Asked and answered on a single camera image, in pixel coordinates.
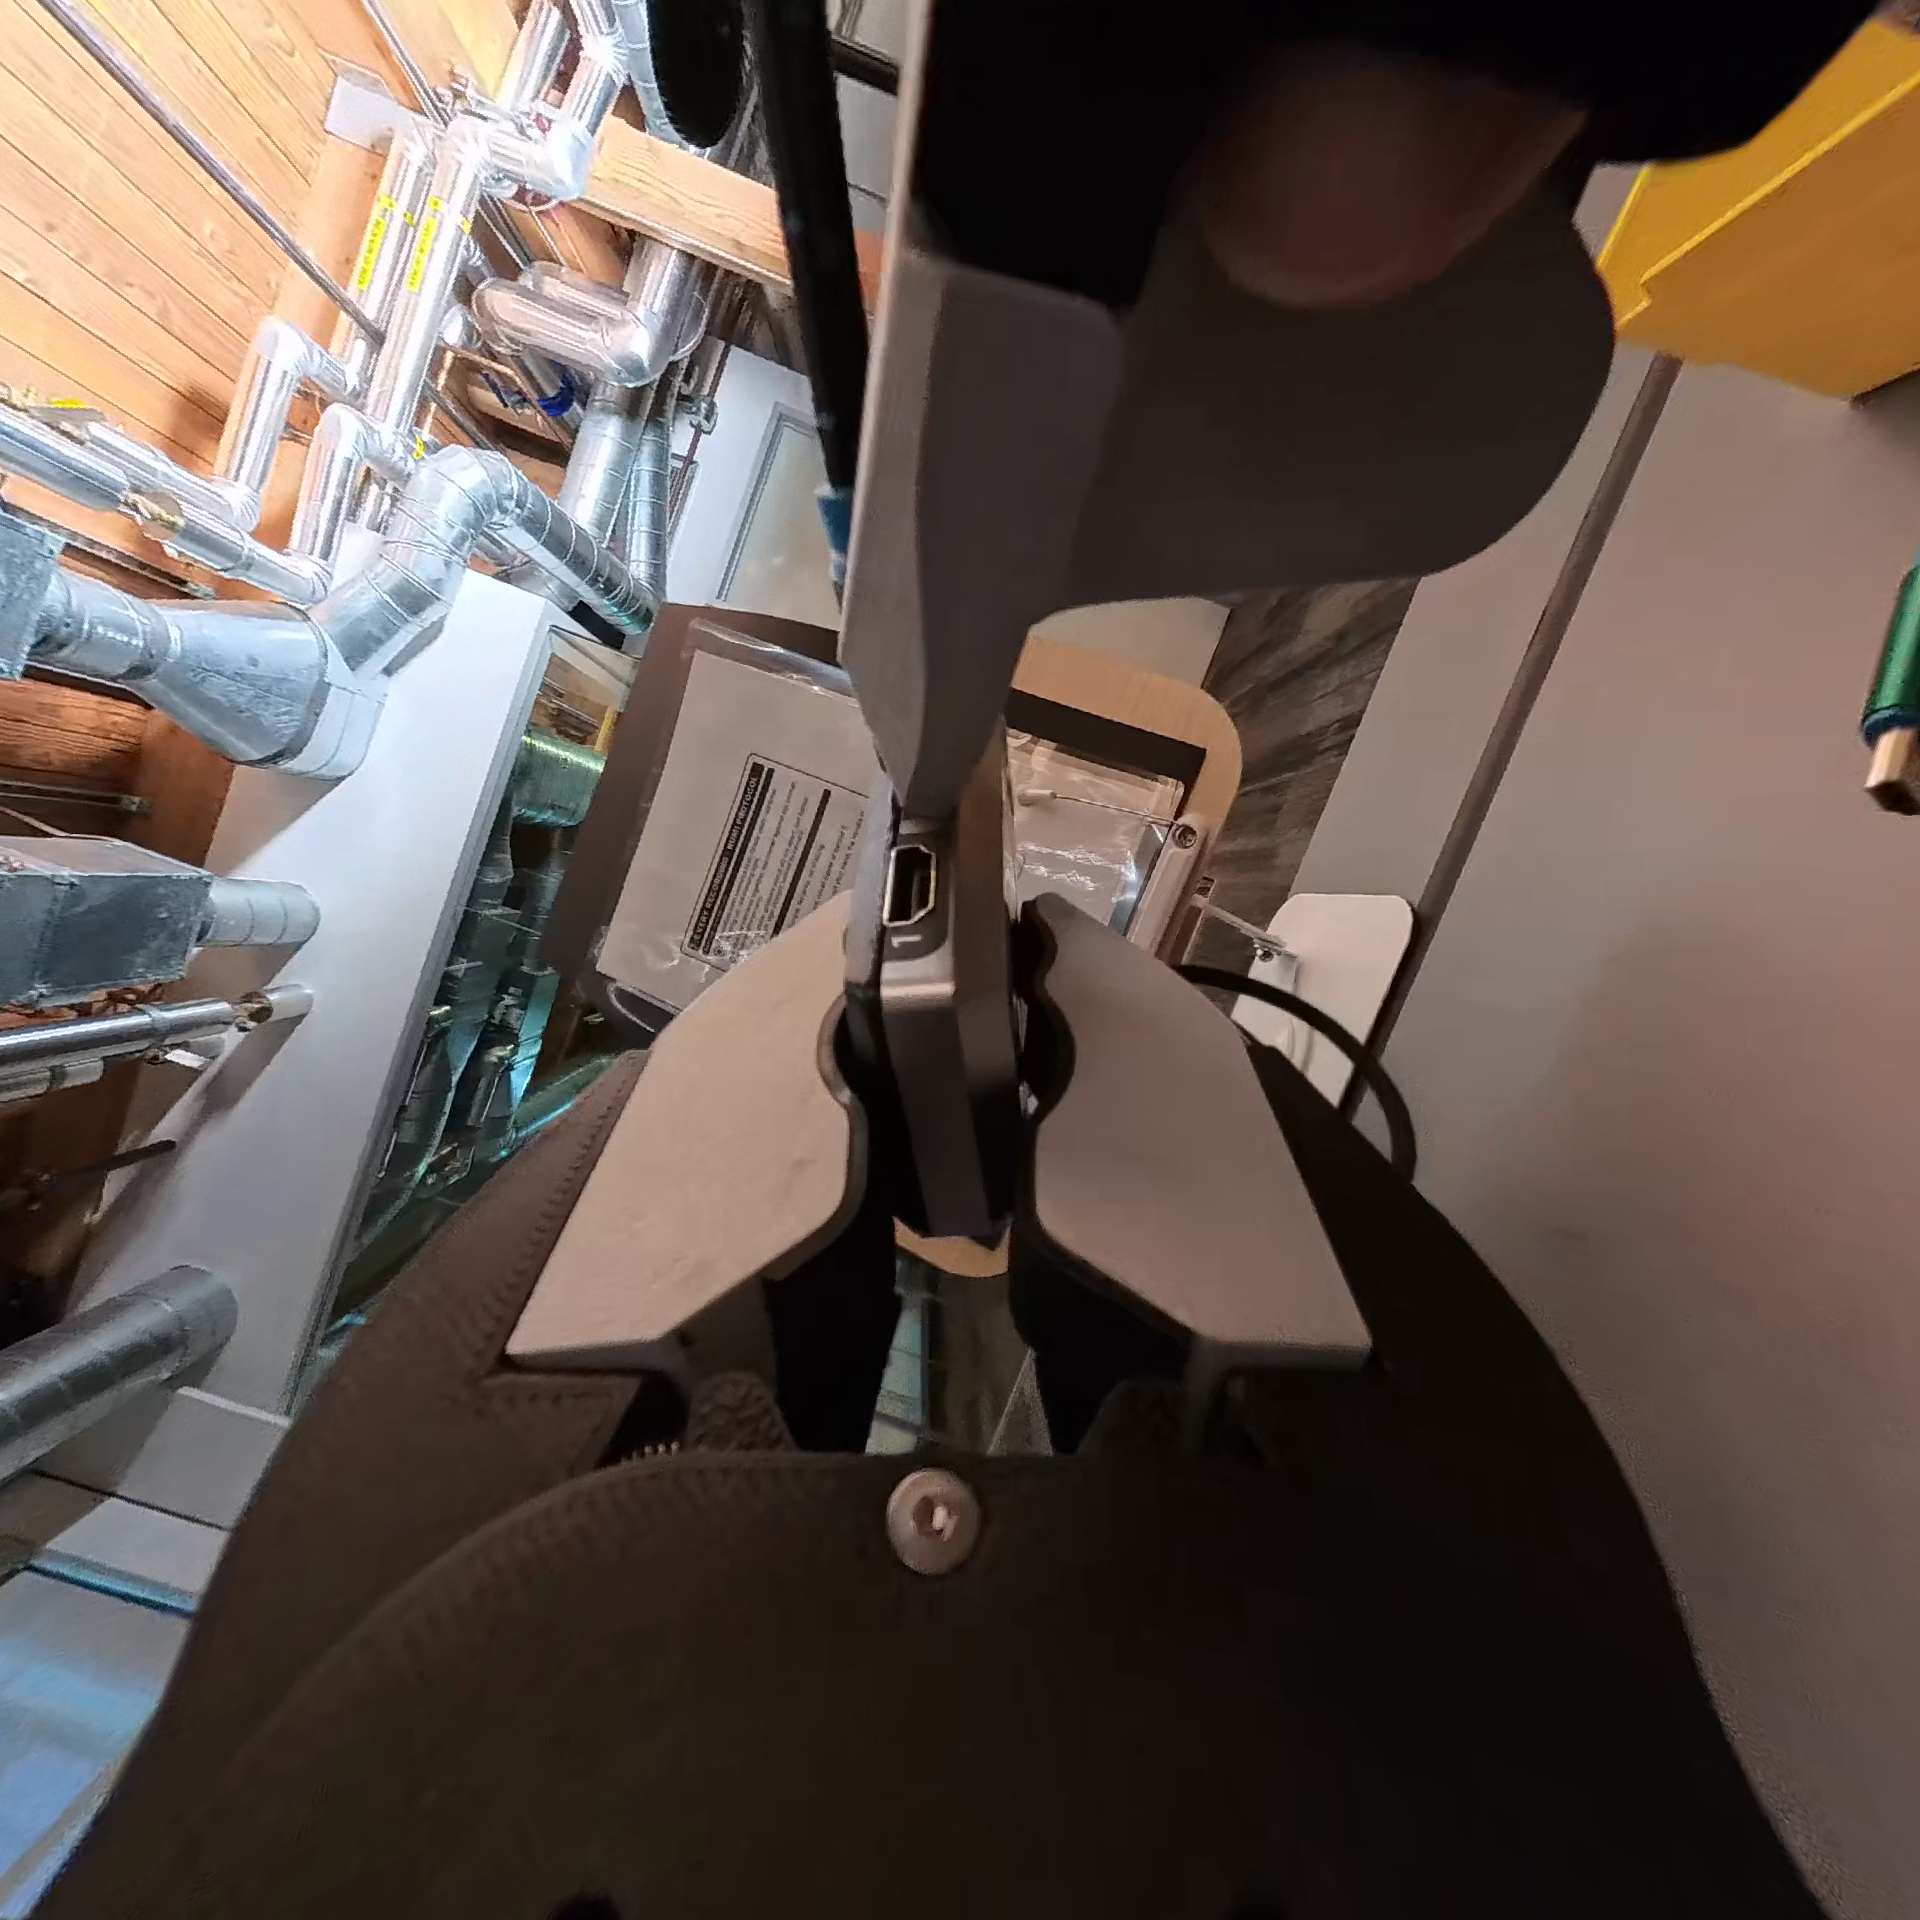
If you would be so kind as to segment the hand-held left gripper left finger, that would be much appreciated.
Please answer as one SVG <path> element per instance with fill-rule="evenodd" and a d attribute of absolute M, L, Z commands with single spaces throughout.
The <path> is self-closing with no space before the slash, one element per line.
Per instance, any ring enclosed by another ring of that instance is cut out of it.
<path fill-rule="evenodd" d="M 765 1286 L 841 1242 L 871 1123 L 837 1066 L 854 899 L 729 965 L 648 1054 L 504 1358 L 774 1373 Z"/>

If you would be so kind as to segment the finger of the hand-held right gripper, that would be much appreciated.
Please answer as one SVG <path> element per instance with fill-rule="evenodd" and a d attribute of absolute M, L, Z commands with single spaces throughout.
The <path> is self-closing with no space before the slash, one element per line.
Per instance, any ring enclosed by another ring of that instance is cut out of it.
<path fill-rule="evenodd" d="M 1027 627 L 1064 605 L 1112 375 L 1104 304 L 969 270 L 923 214 L 893 215 L 841 671 L 915 824 L 952 816 Z"/>

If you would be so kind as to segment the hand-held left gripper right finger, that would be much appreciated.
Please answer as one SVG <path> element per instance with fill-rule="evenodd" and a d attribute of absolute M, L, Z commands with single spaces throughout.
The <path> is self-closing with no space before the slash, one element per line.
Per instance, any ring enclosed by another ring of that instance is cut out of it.
<path fill-rule="evenodd" d="M 1374 1332 L 1231 1014 L 1070 899 L 1023 910 L 1023 949 L 1023 1230 L 1199 1368 L 1359 1368 Z"/>

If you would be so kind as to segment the grey hdmi switch hub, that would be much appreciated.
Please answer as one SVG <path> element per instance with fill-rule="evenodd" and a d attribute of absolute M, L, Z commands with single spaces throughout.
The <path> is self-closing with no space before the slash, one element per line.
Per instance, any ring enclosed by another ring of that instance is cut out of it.
<path fill-rule="evenodd" d="M 1004 728 L 951 816 L 878 775 L 847 914 L 847 1072 L 893 1212 L 925 1242 L 1003 1242 L 1019 1192 L 1023 1071 L 1014 988 Z"/>

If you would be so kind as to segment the yellow plastic storage bin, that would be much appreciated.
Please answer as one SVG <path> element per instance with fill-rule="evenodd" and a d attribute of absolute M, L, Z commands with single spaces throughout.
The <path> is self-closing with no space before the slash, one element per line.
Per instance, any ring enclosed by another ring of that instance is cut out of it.
<path fill-rule="evenodd" d="M 1880 8 L 1745 149 L 1645 165 L 1603 244 L 1617 340 L 1859 398 L 1920 373 L 1920 31 Z"/>

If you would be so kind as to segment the person's right hand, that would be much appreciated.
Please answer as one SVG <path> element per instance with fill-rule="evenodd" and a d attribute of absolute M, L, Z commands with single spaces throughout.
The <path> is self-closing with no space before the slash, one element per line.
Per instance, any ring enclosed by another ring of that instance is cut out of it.
<path fill-rule="evenodd" d="M 1247 296 L 1374 309 L 1475 250 L 1581 125 L 1576 101 L 1475 69 L 1281 45 L 1213 120 L 1191 204 Z"/>

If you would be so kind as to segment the black floor lamp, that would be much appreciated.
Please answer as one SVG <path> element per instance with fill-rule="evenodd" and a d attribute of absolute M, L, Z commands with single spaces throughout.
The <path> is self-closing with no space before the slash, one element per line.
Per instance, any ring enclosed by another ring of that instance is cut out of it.
<path fill-rule="evenodd" d="M 747 111 L 743 0 L 648 0 L 648 62 L 661 125 L 710 152 Z"/>

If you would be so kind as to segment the silver insulated pipe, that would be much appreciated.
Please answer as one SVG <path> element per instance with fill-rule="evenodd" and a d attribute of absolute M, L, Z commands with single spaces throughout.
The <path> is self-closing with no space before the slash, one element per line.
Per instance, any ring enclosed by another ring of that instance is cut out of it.
<path fill-rule="evenodd" d="M 487 347 L 545 354 L 607 389 L 661 389 L 699 347 L 715 296 L 715 261 L 661 240 L 635 244 L 625 293 L 563 270 L 493 277 L 468 293 L 468 227 L 487 198 L 580 198 L 596 140 L 625 85 L 643 91 L 648 125 L 692 149 L 669 120 L 657 56 L 669 50 L 661 8 L 571 8 L 571 85 L 551 111 L 556 8 L 534 8 L 504 91 L 444 120 L 438 140 L 399 134 L 373 204 L 359 312 L 376 346 L 319 347 L 300 325 L 264 322 L 227 404 L 206 525 L 176 525 L 176 556 L 313 605 L 334 588 L 350 509 L 364 477 L 413 482 L 416 398 L 468 312 Z"/>

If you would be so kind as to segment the silver spiral elbow duct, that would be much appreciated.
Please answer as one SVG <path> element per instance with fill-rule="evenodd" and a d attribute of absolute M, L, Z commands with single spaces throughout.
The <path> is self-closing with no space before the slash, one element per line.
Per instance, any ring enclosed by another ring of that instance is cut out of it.
<path fill-rule="evenodd" d="M 508 460 L 444 445 L 427 453 L 393 496 L 373 560 L 307 605 L 313 636 L 344 671 L 376 671 L 436 627 L 483 542 L 563 583 L 564 605 L 596 605 L 616 636 L 648 636 L 661 597 Z"/>

